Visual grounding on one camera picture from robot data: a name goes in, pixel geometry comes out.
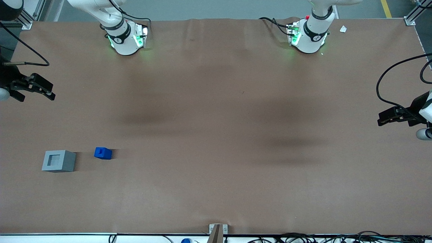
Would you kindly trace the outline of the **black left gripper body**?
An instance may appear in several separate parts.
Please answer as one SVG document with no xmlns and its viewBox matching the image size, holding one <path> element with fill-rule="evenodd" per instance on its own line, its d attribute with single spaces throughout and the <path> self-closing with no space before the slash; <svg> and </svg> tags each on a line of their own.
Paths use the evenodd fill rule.
<svg viewBox="0 0 432 243">
<path fill-rule="evenodd" d="M 429 123 L 429 121 L 427 120 L 427 118 L 424 118 L 421 114 L 420 114 L 420 110 L 423 108 L 423 106 L 425 106 L 425 104 L 428 101 L 428 97 L 429 97 L 430 92 L 426 92 L 420 96 L 418 96 L 417 98 L 415 98 L 411 105 L 407 108 L 407 110 L 411 113 L 411 115 L 409 115 L 409 120 L 408 120 L 408 126 L 409 127 L 413 127 L 419 124 L 427 124 Z"/>
</svg>

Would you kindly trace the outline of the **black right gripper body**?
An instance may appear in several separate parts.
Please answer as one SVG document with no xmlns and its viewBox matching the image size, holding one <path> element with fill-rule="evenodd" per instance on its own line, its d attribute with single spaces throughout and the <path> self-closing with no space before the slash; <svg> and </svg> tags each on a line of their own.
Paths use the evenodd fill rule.
<svg viewBox="0 0 432 243">
<path fill-rule="evenodd" d="M 17 66 L 0 66 L 0 83 L 1 88 L 8 90 L 9 92 L 17 92 L 20 90 L 33 92 L 28 82 L 29 77 L 23 75 Z"/>
</svg>

